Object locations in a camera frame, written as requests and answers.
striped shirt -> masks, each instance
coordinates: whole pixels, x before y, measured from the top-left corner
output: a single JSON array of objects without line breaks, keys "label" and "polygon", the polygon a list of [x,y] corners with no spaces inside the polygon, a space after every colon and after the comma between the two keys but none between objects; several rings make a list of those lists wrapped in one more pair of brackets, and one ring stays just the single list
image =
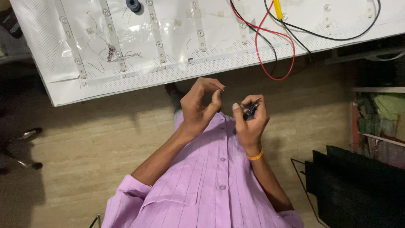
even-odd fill
[{"label": "striped shirt", "polygon": [[[181,114],[175,128],[183,121]],[[153,186],[127,175],[107,202],[103,228],[302,228],[294,211],[275,212],[232,131],[217,113]]]}]

wrist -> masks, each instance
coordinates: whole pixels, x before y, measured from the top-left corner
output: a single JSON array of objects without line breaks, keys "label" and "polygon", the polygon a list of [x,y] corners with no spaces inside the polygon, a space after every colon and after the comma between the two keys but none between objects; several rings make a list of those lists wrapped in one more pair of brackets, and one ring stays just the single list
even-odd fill
[{"label": "wrist", "polygon": [[262,148],[259,146],[253,146],[253,147],[243,147],[243,150],[245,151],[246,155],[249,157],[254,157],[260,154],[262,151]]},{"label": "wrist", "polygon": [[176,130],[176,134],[180,140],[183,140],[187,144],[197,137],[188,131],[188,128],[184,125],[184,122],[179,125],[179,128]]}]

person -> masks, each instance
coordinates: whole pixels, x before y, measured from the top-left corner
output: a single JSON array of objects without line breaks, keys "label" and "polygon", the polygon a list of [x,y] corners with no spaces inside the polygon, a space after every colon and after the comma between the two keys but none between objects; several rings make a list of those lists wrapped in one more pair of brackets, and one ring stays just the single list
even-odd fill
[{"label": "person", "polygon": [[[107,202],[102,227],[304,226],[262,156],[260,138],[269,121],[264,97],[234,104],[233,119],[219,112],[224,89],[201,77],[183,98],[176,88],[168,91],[182,108],[175,132],[124,178]],[[204,107],[208,92],[212,101]],[[245,121],[244,109],[259,98],[255,115]]]}]

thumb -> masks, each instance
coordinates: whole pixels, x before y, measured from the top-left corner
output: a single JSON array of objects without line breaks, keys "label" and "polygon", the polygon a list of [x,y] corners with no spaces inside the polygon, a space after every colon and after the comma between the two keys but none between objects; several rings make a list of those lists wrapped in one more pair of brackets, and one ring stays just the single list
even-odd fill
[{"label": "thumb", "polygon": [[243,112],[241,107],[237,103],[232,105],[232,111],[233,111],[233,118],[235,118],[236,121],[236,126],[244,124],[245,120],[243,119]]},{"label": "thumb", "polygon": [[222,90],[218,89],[212,94],[211,103],[204,111],[204,117],[207,119],[212,119],[218,110],[222,107],[222,99],[221,99]]}]

hand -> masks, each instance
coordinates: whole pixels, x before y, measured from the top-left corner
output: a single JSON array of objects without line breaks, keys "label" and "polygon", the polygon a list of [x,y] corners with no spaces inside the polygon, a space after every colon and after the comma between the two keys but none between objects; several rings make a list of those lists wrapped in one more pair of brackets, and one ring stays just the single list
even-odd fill
[{"label": "hand", "polygon": [[[184,121],[180,127],[191,140],[204,132],[215,113],[221,109],[221,93],[225,86],[218,80],[200,77],[190,91],[181,99]],[[202,105],[204,94],[214,92],[212,101],[207,106]]]},{"label": "hand", "polygon": [[[243,111],[248,110],[250,104],[259,98],[260,100],[258,101],[253,119],[245,121],[243,119]],[[233,117],[236,121],[236,132],[243,149],[249,157],[257,156],[262,150],[260,138],[269,121],[263,95],[247,96],[240,106],[237,103],[233,104],[232,109]]]}]

